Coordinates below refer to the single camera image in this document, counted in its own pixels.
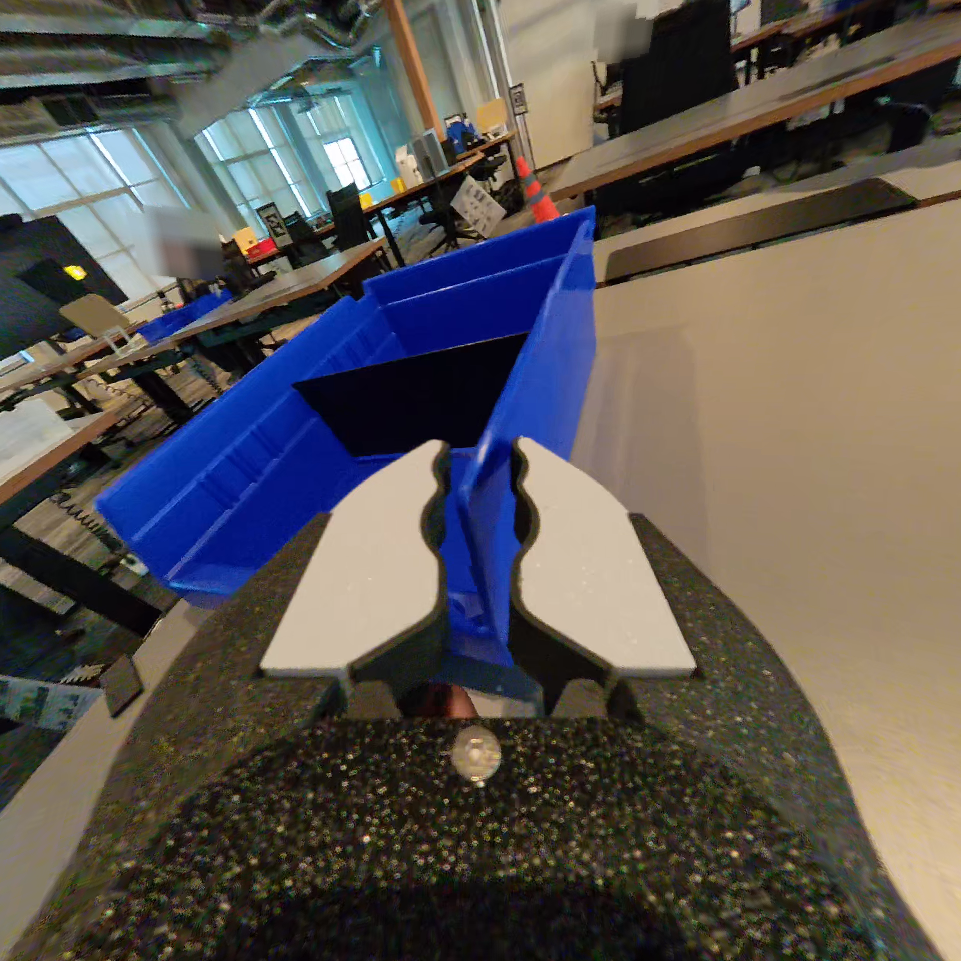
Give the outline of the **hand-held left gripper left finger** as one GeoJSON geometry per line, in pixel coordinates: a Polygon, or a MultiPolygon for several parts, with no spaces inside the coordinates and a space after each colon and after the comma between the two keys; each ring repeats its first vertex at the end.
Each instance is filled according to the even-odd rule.
{"type": "Polygon", "coordinates": [[[449,447],[429,440],[333,509],[260,660],[269,678],[428,679],[449,633],[449,447]]]}

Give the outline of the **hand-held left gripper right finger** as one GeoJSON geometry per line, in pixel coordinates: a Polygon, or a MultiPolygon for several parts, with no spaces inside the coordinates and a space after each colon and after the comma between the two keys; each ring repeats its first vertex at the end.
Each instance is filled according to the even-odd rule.
{"type": "Polygon", "coordinates": [[[511,654],[534,677],[690,677],[696,661],[627,509],[533,439],[513,444],[511,654]]]}

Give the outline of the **blue plastic storage bin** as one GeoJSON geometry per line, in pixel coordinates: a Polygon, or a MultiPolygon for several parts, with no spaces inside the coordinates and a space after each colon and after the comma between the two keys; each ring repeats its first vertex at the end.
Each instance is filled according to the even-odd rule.
{"type": "Polygon", "coordinates": [[[583,208],[366,282],[361,299],[313,320],[97,509],[161,583],[219,607],[308,521],[403,455],[348,454],[296,382],[526,333],[482,437],[450,448],[442,547],[451,654],[510,667],[511,445],[527,437],[570,458],[596,350],[595,225],[583,208]]]}

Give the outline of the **black bin divider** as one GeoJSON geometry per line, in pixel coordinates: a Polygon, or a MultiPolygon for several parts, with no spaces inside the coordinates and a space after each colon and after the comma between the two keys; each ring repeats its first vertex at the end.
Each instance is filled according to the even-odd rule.
{"type": "Polygon", "coordinates": [[[426,441],[476,445],[526,333],[298,381],[295,391],[355,458],[404,454],[426,441]]]}

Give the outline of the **small blue bin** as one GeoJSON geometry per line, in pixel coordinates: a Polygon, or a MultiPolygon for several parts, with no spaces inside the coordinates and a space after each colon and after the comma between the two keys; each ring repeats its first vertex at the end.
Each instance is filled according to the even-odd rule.
{"type": "Polygon", "coordinates": [[[138,334],[147,344],[156,345],[232,299],[231,292],[226,289],[210,292],[143,325],[138,334]]]}

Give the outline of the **beige chair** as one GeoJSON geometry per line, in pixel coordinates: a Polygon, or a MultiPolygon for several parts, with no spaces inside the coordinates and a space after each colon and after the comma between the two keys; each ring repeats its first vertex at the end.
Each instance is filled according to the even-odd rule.
{"type": "Polygon", "coordinates": [[[136,331],[124,312],[97,294],[88,294],[59,308],[60,315],[116,356],[134,353],[136,331]]]}

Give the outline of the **orange traffic cone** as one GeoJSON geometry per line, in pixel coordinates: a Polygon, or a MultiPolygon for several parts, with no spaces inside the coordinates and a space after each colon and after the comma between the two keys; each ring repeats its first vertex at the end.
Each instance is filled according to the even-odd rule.
{"type": "Polygon", "coordinates": [[[558,219],[560,213],[522,156],[516,159],[517,177],[524,199],[536,224],[558,219]]]}

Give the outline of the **long wooden desk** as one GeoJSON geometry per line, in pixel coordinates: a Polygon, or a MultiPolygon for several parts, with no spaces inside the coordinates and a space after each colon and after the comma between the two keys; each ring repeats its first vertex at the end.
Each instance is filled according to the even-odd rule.
{"type": "Polygon", "coordinates": [[[550,196],[574,198],[638,176],[959,55],[959,11],[903,21],[583,151],[565,165],[550,196]]]}

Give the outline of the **metal ventilation duct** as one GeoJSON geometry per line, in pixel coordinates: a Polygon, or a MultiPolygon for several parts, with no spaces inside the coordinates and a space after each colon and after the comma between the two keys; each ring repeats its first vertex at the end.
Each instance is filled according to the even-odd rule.
{"type": "Polygon", "coordinates": [[[381,2],[3,1],[2,145],[223,112],[349,63],[381,2]]]}

